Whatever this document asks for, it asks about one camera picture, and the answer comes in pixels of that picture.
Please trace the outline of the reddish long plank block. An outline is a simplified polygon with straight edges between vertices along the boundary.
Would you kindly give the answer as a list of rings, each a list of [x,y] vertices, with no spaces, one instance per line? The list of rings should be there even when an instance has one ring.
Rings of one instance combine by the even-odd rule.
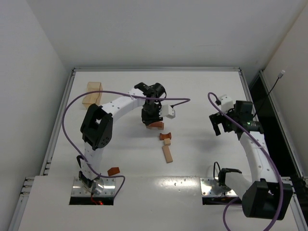
[[[162,121],[153,122],[153,123],[147,125],[146,128],[148,128],[148,129],[159,129],[159,130],[161,130],[161,129],[160,129],[161,123],[162,123]]]

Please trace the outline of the dark red arch block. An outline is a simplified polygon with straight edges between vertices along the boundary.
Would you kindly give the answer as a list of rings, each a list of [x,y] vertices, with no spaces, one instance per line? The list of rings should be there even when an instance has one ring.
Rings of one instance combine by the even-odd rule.
[[[172,134],[171,134],[171,132],[166,133],[166,134],[160,133],[160,134],[159,134],[159,139],[160,139],[161,141],[163,141],[163,140],[165,140],[165,139],[172,139]]]

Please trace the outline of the light long plank block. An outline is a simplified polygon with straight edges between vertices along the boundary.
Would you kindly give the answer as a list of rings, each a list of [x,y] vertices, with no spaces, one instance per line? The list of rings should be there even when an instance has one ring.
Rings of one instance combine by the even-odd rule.
[[[166,163],[172,163],[173,162],[173,158],[172,158],[169,146],[168,145],[164,145],[162,147],[162,150],[163,150],[163,153],[164,153],[164,156],[165,156]]]

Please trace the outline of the red triangular roof block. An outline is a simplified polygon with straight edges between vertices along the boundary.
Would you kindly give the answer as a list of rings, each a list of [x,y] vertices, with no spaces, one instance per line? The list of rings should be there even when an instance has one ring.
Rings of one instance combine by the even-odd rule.
[[[110,176],[114,176],[114,175],[119,174],[119,173],[120,173],[119,167],[112,167],[112,168],[110,168],[110,169],[107,171],[107,174],[108,174],[109,177],[110,177]]]

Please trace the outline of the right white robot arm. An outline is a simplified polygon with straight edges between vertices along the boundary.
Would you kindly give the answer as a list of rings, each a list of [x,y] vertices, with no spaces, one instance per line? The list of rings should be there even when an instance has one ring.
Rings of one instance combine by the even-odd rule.
[[[221,111],[210,115],[215,134],[234,132],[242,145],[251,171],[251,180],[234,168],[222,168],[217,183],[225,190],[233,190],[242,201],[244,215],[248,218],[282,220],[289,206],[293,190],[291,185],[279,184],[280,176],[267,159],[264,130],[258,121],[253,120],[253,103],[233,101],[223,95],[216,100]]]

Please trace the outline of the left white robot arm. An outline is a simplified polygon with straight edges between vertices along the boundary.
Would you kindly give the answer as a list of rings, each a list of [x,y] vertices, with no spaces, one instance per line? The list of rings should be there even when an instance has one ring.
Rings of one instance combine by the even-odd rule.
[[[130,111],[142,107],[141,120],[144,125],[160,122],[161,103],[157,100],[166,94],[165,88],[155,83],[151,86],[143,82],[137,84],[129,92],[129,96],[121,96],[109,103],[89,106],[81,125],[85,151],[77,157],[81,170],[79,179],[91,188],[98,178],[99,165],[104,147],[111,141],[113,124]]]

